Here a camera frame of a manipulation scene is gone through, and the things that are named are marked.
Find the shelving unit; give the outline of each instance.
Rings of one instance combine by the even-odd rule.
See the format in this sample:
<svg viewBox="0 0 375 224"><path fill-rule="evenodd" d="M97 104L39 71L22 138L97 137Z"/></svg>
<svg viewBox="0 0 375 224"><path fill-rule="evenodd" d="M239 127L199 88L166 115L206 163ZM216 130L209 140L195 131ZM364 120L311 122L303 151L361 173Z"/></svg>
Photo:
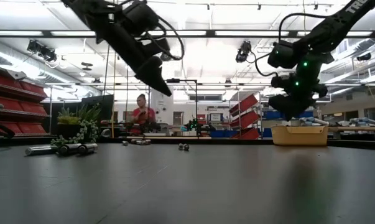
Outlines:
<svg viewBox="0 0 375 224"><path fill-rule="evenodd" d="M259 138L258 125L256 124L260 116L257 114L258 107L255 105L258 100L254 95L249 95L242 101L239 99L239 103L234 105L230 110L230 128L238 130L239 133L235 134L232 138L236 139L257 139Z"/></svg>
<svg viewBox="0 0 375 224"><path fill-rule="evenodd" d="M50 118L43 105L44 88L15 80L6 70L0 69L0 124L13 130L16 136L48 136L41 125Z"/></svg>

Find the silver battery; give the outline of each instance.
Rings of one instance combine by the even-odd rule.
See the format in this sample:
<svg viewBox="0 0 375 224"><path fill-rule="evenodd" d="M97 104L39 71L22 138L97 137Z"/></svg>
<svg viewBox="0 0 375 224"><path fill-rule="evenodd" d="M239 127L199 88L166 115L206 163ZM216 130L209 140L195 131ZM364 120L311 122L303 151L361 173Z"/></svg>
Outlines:
<svg viewBox="0 0 375 224"><path fill-rule="evenodd" d="M58 153L62 156L66 156L66 155L70 155L70 154L75 154L78 152L78 147L80 147L81 144L80 143L76 143L76 144L65 144L65 145L62 145L59 149L58 149Z"/></svg>
<svg viewBox="0 0 375 224"><path fill-rule="evenodd" d="M26 156L37 156L37 155L49 155L49 154L55 154L57 152L58 147L57 146L34 146L34 147L28 147L25 150Z"/></svg>
<svg viewBox="0 0 375 224"><path fill-rule="evenodd" d="M78 147L78 153L85 155L94 153L98 149L98 145L96 143L87 143L82 144Z"/></svg>

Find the yellow bin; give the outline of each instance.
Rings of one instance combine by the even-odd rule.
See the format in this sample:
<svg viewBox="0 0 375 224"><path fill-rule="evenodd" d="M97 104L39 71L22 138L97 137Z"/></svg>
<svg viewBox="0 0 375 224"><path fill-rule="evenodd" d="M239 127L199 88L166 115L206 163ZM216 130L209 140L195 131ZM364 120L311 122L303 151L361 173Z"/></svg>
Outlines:
<svg viewBox="0 0 375 224"><path fill-rule="evenodd" d="M328 126L272 126L273 143L279 146L326 146Z"/></svg>

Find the person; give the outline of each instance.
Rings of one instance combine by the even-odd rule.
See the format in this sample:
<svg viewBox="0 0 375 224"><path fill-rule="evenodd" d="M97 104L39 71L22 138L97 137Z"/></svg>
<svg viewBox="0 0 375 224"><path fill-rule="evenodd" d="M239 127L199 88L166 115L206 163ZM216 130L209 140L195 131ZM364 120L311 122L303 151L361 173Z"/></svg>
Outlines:
<svg viewBox="0 0 375 224"><path fill-rule="evenodd" d="M148 108L146 106L146 96L144 94L140 94L137 97L137 105L138 108L136 108L133 111L133 123L136 124L144 124L147 121L149 123L155 122L155 113L152 108Z"/></svg>

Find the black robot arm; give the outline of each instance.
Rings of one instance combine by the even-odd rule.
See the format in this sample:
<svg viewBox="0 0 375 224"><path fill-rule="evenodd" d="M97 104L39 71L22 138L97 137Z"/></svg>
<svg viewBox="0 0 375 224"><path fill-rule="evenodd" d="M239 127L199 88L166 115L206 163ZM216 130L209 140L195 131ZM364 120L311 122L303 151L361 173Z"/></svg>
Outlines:
<svg viewBox="0 0 375 224"><path fill-rule="evenodd" d="M274 43L268 64L275 68L296 66L296 71L289 76L276 76L272 79L271 85L283 88L287 96L270 97L269 104L290 120L315 103L312 98L314 93L318 93L320 98L324 97L328 90L318 83L321 66L334 61L330 52L342 42L356 22L374 7L375 0L350 1L337 13L326 16L300 40L294 43L279 40ZM297 15L301 14L291 14L286 18Z"/></svg>
<svg viewBox="0 0 375 224"><path fill-rule="evenodd" d="M171 92L161 76L162 61L154 56L165 53L174 60L184 56L182 41L182 56L170 54L170 47L163 36L166 29L163 23L174 29L167 21L158 16L148 5L147 1L126 0L121 4L113 4L105 0L62 0L70 7L78 18L89 29L96 33L96 43L105 40L119 54L119 56L135 72L135 77L153 89L170 96ZM160 28L164 34L162 38L152 37L148 31ZM151 40L143 45L142 40Z"/></svg>

